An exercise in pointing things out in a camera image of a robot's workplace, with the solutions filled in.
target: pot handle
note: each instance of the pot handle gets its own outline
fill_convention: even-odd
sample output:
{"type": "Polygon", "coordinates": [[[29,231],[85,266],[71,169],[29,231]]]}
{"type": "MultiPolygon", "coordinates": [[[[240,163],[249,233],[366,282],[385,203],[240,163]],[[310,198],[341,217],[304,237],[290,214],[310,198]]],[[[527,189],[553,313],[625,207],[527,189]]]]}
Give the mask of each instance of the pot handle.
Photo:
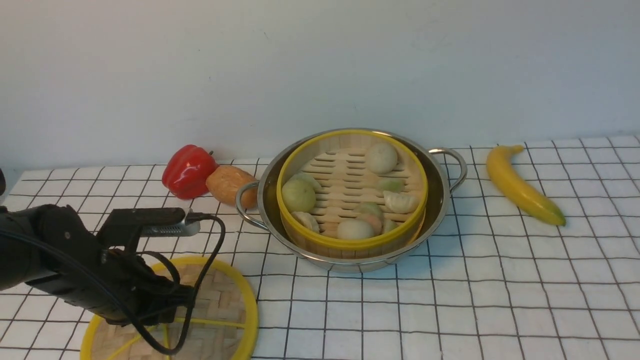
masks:
{"type": "Polygon", "coordinates": [[[465,161],[465,159],[462,157],[462,155],[460,155],[459,152],[453,150],[453,149],[449,149],[446,147],[439,147],[436,149],[431,149],[429,150],[430,154],[444,154],[444,155],[451,155],[453,156],[456,161],[458,162],[458,164],[460,165],[460,176],[458,176],[458,179],[455,180],[455,182],[453,182],[452,185],[450,185],[449,187],[449,191],[451,193],[453,193],[454,191],[456,191],[456,189],[462,185],[462,182],[464,182],[464,180],[467,178],[467,162],[465,161]]]}
{"type": "Polygon", "coordinates": [[[252,183],[244,184],[240,189],[238,189],[238,191],[236,192],[236,211],[238,212],[238,214],[240,214],[244,221],[255,227],[259,227],[262,230],[269,231],[269,228],[264,224],[264,222],[251,217],[251,215],[247,214],[246,210],[242,207],[242,194],[244,194],[244,192],[249,190],[250,188],[258,187],[259,184],[259,181],[254,181],[252,183]]]}

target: bamboo steamer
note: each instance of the bamboo steamer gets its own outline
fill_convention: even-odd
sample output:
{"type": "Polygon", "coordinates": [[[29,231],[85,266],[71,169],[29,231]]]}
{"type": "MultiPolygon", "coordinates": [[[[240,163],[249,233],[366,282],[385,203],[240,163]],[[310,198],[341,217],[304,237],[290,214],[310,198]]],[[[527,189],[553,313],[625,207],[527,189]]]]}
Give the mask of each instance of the bamboo steamer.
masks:
{"type": "Polygon", "coordinates": [[[292,152],[280,171],[276,189],[283,226],[297,246],[330,258],[360,259],[395,251],[416,238],[426,214],[428,180],[418,157],[397,140],[374,131],[342,129],[312,138],[292,152]],[[398,154],[393,171],[381,176],[365,166],[368,148],[380,142],[389,143],[398,154]],[[322,185],[310,212],[318,221],[320,233],[298,222],[283,200],[282,186],[298,172],[311,175],[322,185]],[[408,214],[391,212],[385,206],[382,191],[376,188],[383,178],[402,179],[403,193],[418,198],[417,209],[408,214]],[[398,227],[373,238],[338,239],[338,225],[357,217],[355,208],[362,202],[380,205],[384,217],[395,221],[398,227]]]}

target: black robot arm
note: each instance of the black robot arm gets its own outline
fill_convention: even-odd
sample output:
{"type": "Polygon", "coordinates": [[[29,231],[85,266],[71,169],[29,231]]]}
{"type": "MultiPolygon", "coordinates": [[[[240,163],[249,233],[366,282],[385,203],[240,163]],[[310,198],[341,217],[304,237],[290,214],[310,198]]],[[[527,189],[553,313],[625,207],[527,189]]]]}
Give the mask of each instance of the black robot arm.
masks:
{"type": "Polygon", "coordinates": [[[157,351],[177,353],[189,324],[204,274],[220,250],[224,232],[193,286],[180,283],[175,267],[161,254],[136,252],[141,236],[191,236],[208,214],[180,208],[114,209],[96,235],[70,207],[42,205],[8,212],[0,207],[0,290],[22,282],[82,307],[112,325],[133,324],[157,351]],[[141,254],[160,260],[172,279],[159,276],[141,254]],[[174,349],[162,347],[144,326],[174,321],[187,307],[183,333],[174,349]]]}

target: table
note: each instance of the table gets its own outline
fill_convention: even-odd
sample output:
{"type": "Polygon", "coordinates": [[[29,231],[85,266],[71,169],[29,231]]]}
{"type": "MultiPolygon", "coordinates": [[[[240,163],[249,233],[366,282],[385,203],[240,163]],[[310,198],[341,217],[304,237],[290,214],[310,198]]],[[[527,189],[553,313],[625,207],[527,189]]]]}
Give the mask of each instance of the table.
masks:
{"type": "MultiPolygon", "coordinates": [[[[488,180],[489,147],[457,149],[469,177],[435,234],[397,265],[328,273],[210,196],[181,201],[163,165],[25,172],[10,211],[69,204],[89,230],[113,208],[190,206],[227,225],[219,259],[251,282],[254,359],[637,359],[640,354],[640,140],[527,143],[515,167],[564,211],[558,228],[521,214],[488,180]]],[[[455,179],[457,165],[448,165],[455,179]]],[[[234,160],[260,177],[270,159],[234,160]]],[[[219,229],[142,240],[168,257],[206,254],[219,229]]],[[[78,359],[91,314],[28,286],[0,294],[1,359],[78,359]]]]}

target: yellow banana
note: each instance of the yellow banana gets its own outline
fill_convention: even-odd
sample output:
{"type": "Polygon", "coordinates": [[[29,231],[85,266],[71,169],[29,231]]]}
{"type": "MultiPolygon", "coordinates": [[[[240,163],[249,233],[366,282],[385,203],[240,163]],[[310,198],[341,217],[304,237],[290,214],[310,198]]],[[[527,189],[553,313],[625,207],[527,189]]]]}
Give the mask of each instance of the yellow banana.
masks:
{"type": "Polygon", "coordinates": [[[511,166],[511,157],[521,145],[496,146],[487,155],[486,171],[491,182],[522,211],[551,225],[566,225],[562,211],[548,197],[524,181],[511,166]]]}

